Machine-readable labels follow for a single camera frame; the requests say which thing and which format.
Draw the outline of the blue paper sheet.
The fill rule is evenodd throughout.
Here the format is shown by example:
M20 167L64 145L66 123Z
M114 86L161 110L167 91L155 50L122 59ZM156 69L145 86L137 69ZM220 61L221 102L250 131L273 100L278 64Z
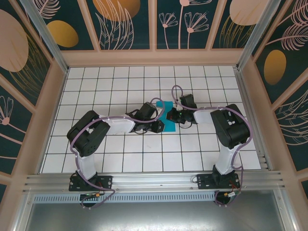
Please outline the blue paper sheet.
M159 120L165 124L163 132L175 132L176 131L175 123L167 120L167 113L173 108L173 102L164 101L164 104L165 104L164 113L159 118Z

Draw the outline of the grey metal sheet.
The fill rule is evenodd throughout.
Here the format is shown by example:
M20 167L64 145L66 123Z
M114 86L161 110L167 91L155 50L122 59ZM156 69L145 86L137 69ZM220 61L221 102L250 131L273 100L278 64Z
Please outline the grey metal sheet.
M211 201L36 204L26 231L285 231L270 191L245 192L228 207Z

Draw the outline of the small circuit board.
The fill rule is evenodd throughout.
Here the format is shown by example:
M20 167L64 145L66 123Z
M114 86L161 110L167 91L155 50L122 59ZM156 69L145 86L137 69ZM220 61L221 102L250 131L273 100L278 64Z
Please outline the small circuit board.
M237 191L232 191L232 192L225 192L223 195L225 197L231 198L231 197L235 197L235 196L239 195L240 193L241 193L241 191L237 190Z
M86 194L81 194L79 197L80 201L98 201L104 192L91 192Z

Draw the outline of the aluminium mounting rail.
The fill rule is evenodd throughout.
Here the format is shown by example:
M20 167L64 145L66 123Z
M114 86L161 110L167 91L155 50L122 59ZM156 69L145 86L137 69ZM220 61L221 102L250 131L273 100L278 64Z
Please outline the aluminium mounting rail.
M118 193L195 192L196 175L200 172L111 173L112 189ZM54 173L28 175L24 193L68 193L71 174ZM285 183L279 171L244 171L242 190L283 189Z

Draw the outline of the aluminium side rail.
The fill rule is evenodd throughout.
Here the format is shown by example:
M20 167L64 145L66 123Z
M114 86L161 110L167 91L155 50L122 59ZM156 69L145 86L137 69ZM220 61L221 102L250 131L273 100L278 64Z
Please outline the aluminium side rail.
M233 70L234 70L235 78L236 78L236 81L239 87L240 96L243 101L246 116L253 130L253 142L256 148L256 154L258 156L260 167L262 170L272 171L273 166L270 161L268 150L266 148L264 137L261 132L258 118L257 118L256 112L253 107L252 98L250 96L250 93L248 92L248 88L245 83L244 76L242 72L237 70L235 67L233 68Z

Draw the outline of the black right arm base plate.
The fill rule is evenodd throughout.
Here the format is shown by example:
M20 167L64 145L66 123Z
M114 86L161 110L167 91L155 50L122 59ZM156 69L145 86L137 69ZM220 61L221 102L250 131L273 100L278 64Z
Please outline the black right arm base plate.
M220 175L217 173L211 174L198 174L197 175L198 189L212 189L231 190L233 186L240 188L240 179L238 174L230 173L227 175Z

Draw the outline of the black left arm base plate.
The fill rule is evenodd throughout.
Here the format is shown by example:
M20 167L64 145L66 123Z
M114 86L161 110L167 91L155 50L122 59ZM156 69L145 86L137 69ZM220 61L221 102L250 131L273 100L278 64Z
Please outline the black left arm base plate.
M110 189L112 187L112 181L113 181L112 176L95 175L89 179L90 183L106 189ZM85 192L85 191L98 191L99 189L86 183L80 175L74 175L70 177L68 190L70 192Z

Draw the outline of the aluminium frame post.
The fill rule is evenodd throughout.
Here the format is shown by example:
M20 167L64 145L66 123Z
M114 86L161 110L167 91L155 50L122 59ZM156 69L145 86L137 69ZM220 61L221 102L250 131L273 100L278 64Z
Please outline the aluminium frame post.
M241 72L245 67L248 59L250 58L253 50L255 49L257 43L261 39L264 31L266 30L267 26L269 25L272 17L276 13L281 0L269 0L267 3L259 21L256 23L245 47L244 50L236 64L236 70Z
M19 2L22 4L30 22L34 24L56 62L66 74L68 71L67 63L44 21L44 19L52 19L59 11L61 8L59 0L19 0Z

